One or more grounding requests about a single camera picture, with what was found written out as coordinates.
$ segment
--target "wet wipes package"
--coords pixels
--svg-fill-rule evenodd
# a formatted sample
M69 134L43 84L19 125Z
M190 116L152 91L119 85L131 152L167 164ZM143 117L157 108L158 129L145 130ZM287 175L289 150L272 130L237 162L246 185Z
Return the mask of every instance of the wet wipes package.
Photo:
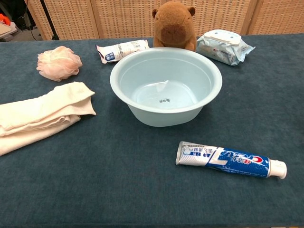
M149 45L147 40L141 39L107 47L100 47L96 45L96 48L100 55L101 62L106 64L117 62L133 52L148 49Z
M177 165L205 166L228 173L284 179L286 164L268 157L218 146L207 146L181 141L178 147Z
M244 62L256 48L246 44L239 34L221 29L206 32L197 43L197 53L231 66Z

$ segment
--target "folded towel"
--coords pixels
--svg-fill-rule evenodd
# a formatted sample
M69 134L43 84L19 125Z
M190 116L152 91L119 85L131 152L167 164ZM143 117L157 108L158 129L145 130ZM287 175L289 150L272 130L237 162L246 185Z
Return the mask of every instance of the folded towel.
M80 115L96 115L94 94L84 83L72 82L37 98L1 104L0 156L68 128Z

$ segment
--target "dark blue tablecloth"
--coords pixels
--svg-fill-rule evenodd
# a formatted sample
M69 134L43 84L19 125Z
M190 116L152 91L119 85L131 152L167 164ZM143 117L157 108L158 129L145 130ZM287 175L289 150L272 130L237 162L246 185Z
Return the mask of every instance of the dark blue tablecloth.
M0 157L0 226L304 225L304 34L244 36L256 46L244 63L213 60L223 76L216 99L165 128L139 122L111 90L115 63L102 64L95 44L129 40L0 43L0 104L78 81L95 92L97 112ZM61 45L83 66L55 82L36 70L37 54ZM284 161L287 177L175 165L180 141Z

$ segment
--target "stuffed animal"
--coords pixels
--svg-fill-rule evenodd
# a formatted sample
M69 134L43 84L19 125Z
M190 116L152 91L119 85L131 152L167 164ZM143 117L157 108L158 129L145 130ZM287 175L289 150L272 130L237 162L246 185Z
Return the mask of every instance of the stuffed animal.
M194 7L187 7L180 2L168 1L153 9L154 47L183 48L196 50L196 35L192 16Z

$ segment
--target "white cap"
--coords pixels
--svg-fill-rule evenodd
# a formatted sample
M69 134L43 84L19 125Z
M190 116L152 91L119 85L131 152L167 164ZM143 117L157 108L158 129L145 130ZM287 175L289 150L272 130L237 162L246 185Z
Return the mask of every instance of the white cap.
M270 176L278 176L281 179L284 179L287 174L287 166L284 162L278 161L278 160L270 160L270 170L269 175Z

